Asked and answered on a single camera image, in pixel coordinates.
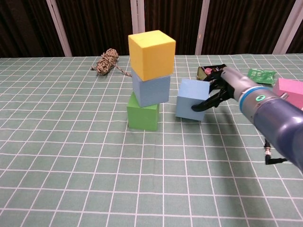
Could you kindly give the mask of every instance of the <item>stacked blocks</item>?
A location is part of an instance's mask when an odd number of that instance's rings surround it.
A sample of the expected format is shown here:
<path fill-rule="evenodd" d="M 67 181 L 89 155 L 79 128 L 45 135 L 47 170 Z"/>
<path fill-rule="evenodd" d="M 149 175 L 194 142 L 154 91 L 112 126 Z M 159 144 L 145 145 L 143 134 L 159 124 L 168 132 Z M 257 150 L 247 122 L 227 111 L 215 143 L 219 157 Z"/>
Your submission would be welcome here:
<path fill-rule="evenodd" d="M 156 30 L 128 36 L 133 93 L 127 105 L 128 127 L 157 130 L 159 104 L 168 102 L 176 41 Z"/>
<path fill-rule="evenodd" d="M 303 108 L 303 82 L 279 78 L 273 87 L 273 91 L 278 96 L 287 93 L 288 98 L 286 100 L 288 102 L 299 109 Z"/>
<path fill-rule="evenodd" d="M 151 131 L 158 128 L 159 104 L 140 107 L 134 92 L 127 105 L 127 114 L 130 128 Z"/>
<path fill-rule="evenodd" d="M 208 99 L 209 82 L 192 79 L 182 79 L 177 96 L 176 117 L 202 121 L 204 112 L 195 112 L 193 105 Z"/>

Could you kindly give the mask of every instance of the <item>blue cube in gripper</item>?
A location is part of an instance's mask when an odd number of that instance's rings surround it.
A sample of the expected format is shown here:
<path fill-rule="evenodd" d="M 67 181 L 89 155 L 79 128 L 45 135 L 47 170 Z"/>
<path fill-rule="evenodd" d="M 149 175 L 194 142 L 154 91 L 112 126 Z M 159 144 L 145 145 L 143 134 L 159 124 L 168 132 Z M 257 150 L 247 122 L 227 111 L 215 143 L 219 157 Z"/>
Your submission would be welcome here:
<path fill-rule="evenodd" d="M 132 69 L 133 91 L 140 107 L 169 101 L 170 75 L 142 81 Z"/>
<path fill-rule="evenodd" d="M 208 99 L 210 83 L 208 81 L 182 79 L 177 96 L 176 117 L 202 121 L 203 112 L 195 112 L 191 106 Z"/>

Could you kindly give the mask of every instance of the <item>cutting mat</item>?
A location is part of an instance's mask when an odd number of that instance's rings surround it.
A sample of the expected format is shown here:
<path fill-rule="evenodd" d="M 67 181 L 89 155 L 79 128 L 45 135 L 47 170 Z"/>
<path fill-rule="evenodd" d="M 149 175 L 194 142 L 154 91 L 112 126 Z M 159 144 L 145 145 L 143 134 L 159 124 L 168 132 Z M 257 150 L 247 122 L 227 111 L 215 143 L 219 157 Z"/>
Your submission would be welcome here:
<path fill-rule="evenodd" d="M 174 115 L 199 65 L 303 81 L 303 54 L 176 56 L 154 132 L 127 127 L 131 78 L 96 76 L 98 59 L 0 59 L 1 227 L 303 226 L 302 174 L 265 166 L 263 137 L 238 103 L 201 123 Z M 128 56 L 118 65 L 130 72 Z"/>

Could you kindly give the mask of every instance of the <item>brown curtain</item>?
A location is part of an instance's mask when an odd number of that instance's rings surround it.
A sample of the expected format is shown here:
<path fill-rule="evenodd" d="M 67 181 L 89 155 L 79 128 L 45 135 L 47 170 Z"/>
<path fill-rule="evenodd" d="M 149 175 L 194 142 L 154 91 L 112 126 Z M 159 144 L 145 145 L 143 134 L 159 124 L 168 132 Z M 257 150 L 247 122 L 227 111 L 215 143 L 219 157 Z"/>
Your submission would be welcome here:
<path fill-rule="evenodd" d="M 303 53 L 303 22 L 301 22 L 287 53 Z"/>
<path fill-rule="evenodd" d="M 295 0 L 211 0 L 202 54 L 272 53 Z"/>
<path fill-rule="evenodd" d="M 109 48 L 128 54 L 129 0 L 57 0 L 57 5 L 73 56 L 99 56 Z"/>
<path fill-rule="evenodd" d="M 45 0 L 1 0 L 0 15 L 0 57 L 64 56 Z"/>
<path fill-rule="evenodd" d="M 145 0 L 145 30 L 176 40 L 176 54 L 195 54 L 202 0 Z"/>

